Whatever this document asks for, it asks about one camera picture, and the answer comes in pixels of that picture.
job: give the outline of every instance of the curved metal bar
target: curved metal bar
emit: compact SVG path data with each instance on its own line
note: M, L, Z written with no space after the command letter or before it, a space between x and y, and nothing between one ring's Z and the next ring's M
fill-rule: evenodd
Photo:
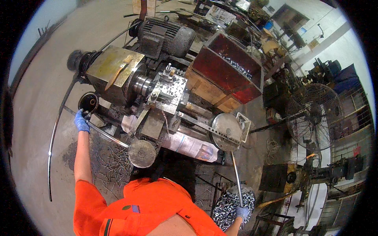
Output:
M64 106L64 110L68 111L69 113L71 113L73 116L76 115L76 112L74 112L73 110L69 109L68 107ZM89 127L91 127L92 129L96 130L97 132L99 132L100 134L104 135L105 137L107 137L108 139L112 140L113 142L115 142L116 144L124 147L124 148L129 148L129 145L127 145L126 143L123 143L121 142L119 139L116 139L115 137L113 137L112 135L108 134L107 132L101 130L100 128L98 128L95 124L93 124L92 122L88 122L88 125Z
M124 31L122 31L121 33L119 33L116 37L112 38L109 42L107 42L104 46L102 46L100 48L100 50L98 50L99 52L102 51L104 48L106 48L106 46L108 46L109 44L111 44L114 40L116 40L119 36L123 35L124 33L126 33L126 31L128 31L129 29L133 28L134 26L136 26L137 24L139 24L140 22L137 22L135 24L132 24L130 27L128 27L127 29L125 29Z
M54 145L54 138L55 138L55 134L56 134L56 129L58 128L58 123L59 123L60 115L62 114L62 111L63 111L63 107L65 106L66 101L68 99L68 96L70 95L71 90L72 90L73 86L75 85L75 83L77 81L78 81L77 77L74 76L74 79L72 80L70 86L68 87L67 92L64 95L62 103L61 103L61 105L59 107L58 115L56 116L56 120L55 120L55 124L54 124L54 128L53 128L53 134L51 135L50 147L49 147L49 150L48 150L48 167L47 167L48 196L49 196L50 202L53 201L53 199L51 198L51 182L50 182L51 178L50 178L50 171L51 171L51 157L53 155L52 151L53 151L53 145Z

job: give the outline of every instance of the cable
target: cable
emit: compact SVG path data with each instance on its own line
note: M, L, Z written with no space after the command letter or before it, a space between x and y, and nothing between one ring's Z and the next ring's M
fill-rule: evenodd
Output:
M125 48L129 43L131 43L131 41L133 41L134 39L136 38L135 37L132 37L127 43L126 43L126 39L125 39L125 45L123 46L123 48Z
M320 184L317 184L318 185L318 189L316 190L316 196L315 196L315 201L316 201L316 199L318 198L318 194L319 194L319 189L320 189ZM315 203L314 203L314 205L313 205L313 207L312 207L312 209L311 209L311 211L310 211L310 215L308 216L308 221L306 222L306 226L305 226L305 229L307 228L307 226L308 226L308 223L309 223L309 221L310 221L310 218L311 218L311 215L312 215L312 212L314 211L314 208L315 208Z
M278 143L276 141L274 141L274 139L272 139L270 142L269 142L269 139L266 141L266 149L268 150L268 153L266 154L265 161L266 161L267 164L269 164L269 165L274 164L273 154L277 153L279 147L281 147L281 146L278 145Z
M100 48L100 50L98 51L102 51L104 48L106 48L106 46L108 46L109 44L111 44L114 40L116 40L119 36L123 35L124 33L126 33L126 31L128 31L129 29L133 28L134 26L138 25L140 22L136 22L135 24L131 25L130 27L128 27L127 29L125 29L124 31L122 31L121 33L119 33L116 37L112 38L109 42L107 42L104 46L102 46Z

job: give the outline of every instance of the metal shavings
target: metal shavings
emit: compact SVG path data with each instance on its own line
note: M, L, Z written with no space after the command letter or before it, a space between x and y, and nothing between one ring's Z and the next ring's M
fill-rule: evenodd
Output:
M239 63L235 62L231 58L223 55L222 53L218 53L223 59L225 59L227 62L229 62L237 71L239 71L241 74L243 74L245 77L247 77L249 80L252 80L253 75L251 74L251 71L246 70L243 66L239 65Z
M110 153L108 157L102 158L96 154L100 164L103 167L103 172L98 173L98 179L102 182L103 188L109 191L116 199L113 192L114 186L124 187L130 180L131 170L133 164L129 160L129 153L125 148L115 148L114 152L109 148Z
M163 106L160 104L160 110L161 110L161 113L163 114L163 116L164 116L164 119L166 120L166 125L167 125L167 133L168 133L168 137L169 137L169 128L168 128L168 120L167 120L167 117L166 117L166 115L165 115L165 113L164 113L164 108L163 108Z
M248 216L244 220L247 223L255 209L255 195L253 191L243 194L243 203L248 207ZM226 191L217 201L213 210L213 220L223 231L232 225L236 215L236 208L239 206L239 195Z

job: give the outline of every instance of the blue glove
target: blue glove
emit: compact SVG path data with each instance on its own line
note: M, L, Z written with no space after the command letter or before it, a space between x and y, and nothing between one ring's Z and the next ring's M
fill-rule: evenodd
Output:
M83 109L80 109L80 110L77 111L77 113L75 115L74 123L75 123L78 131L86 131L86 132L90 133L89 125L88 125L89 119L85 120L83 115L85 115L86 118L90 119L90 113L89 114L83 114Z
M244 220L247 218L248 216L248 212L249 212L249 209L248 207L237 207L236 208L236 216L235 216L235 219L236 217L240 216L241 218L243 218L243 222Z

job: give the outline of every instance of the metal rod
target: metal rod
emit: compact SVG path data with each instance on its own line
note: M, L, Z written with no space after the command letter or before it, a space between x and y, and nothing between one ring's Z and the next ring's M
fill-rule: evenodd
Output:
M212 183L210 183L210 182L208 182L208 181L206 181L206 180L204 180L204 179L202 179L201 177L199 177L197 174L195 175L197 178L199 178L200 180L202 180L203 182L205 182L205 183L207 183L208 185L210 185L210 186L212 186L212 187L214 187L215 188L215 190L219 190L219 191L222 191L222 189L221 188L217 188L214 184L212 184Z
M341 192L341 193L344 194L345 196L348 196L348 194L347 194L346 192L342 191L341 189L338 189L337 187L332 186L332 185L328 185L328 186L330 186L330 187L332 187L332 188L335 188L336 190L338 190L339 192Z
M155 13L176 13L177 11L157 11Z
M129 14L129 15L123 15L123 17L125 18L125 17L129 17L129 16L135 16L135 15L139 15L139 14Z
M55 120L55 124L54 124L54 128L53 128L53 134L51 135L50 147L49 147L49 150L48 150L48 167L47 167L48 196L49 196L50 202L53 201L53 199L51 198L50 172L51 172L51 157L53 155L52 151L53 151L53 145L54 145L54 138L55 138L55 134L56 134L56 129L58 127L60 115L62 114L62 111L63 111L63 107L65 106L66 101L68 99L68 96L70 95L71 90L72 90L72 88L73 88L73 86L75 85L76 82L77 82L77 78L74 76L74 79L72 80L70 86L68 87L67 92L64 95L64 98L62 100L62 103L60 104L58 115L56 116L56 120Z
M231 152L231 156L232 156L232 163L234 165L234 170L235 170L237 190L239 192L239 205L240 205L240 207L243 207L244 204L243 204L242 188L240 186L239 174L237 172L237 166L236 166L236 161L235 161L235 157L234 157L234 152ZM242 229L244 229L244 219L242 221Z
M270 124L270 125L266 125L266 126L264 126L264 127L258 128L258 129L251 130L251 131L249 131L249 134L253 134L253 133L255 133L255 132L264 131L264 130L267 130L267 129L269 129L269 128L275 127L275 126L282 125L282 124L284 124L285 122L286 122L286 120L283 119L283 120L281 120L281 121L279 121L279 122L277 122L277 123L275 123L275 124Z
M76 113L69 109L68 107L64 106L64 110L68 111L69 113L71 113L73 116L76 115ZM107 137L108 139L112 140L113 142L115 142L116 144L124 147L124 148L129 148L129 145L127 145L126 143L123 143L121 142L119 139L113 137L112 135L108 134L107 132L101 130L100 128L98 128L95 124L93 124L92 122L88 122L88 125L89 127L91 127L92 129L96 130L97 132L99 132L100 134L104 135L105 137Z
M133 41L134 39L136 38L136 36L135 37L132 37L127 43L125 43L125 45L123 46L124 48L129 44L129 43L131 43L131 41Z
M130 27L128 27L127 29L125 29L124 31L122 31L121 33L119 33L116 37L112 38L109 42L107 42L104 46L102 46L100 48L100 50L98 50L99 52L102 51L104 48L106 48L106 46L108 46L110 43L112 43L114 40L116 40L119 36L123 35L126 31L128 31L129 29L133 28L134 26L136 26L137 24L139 24L139 22L135 23L135 24L132 24Z

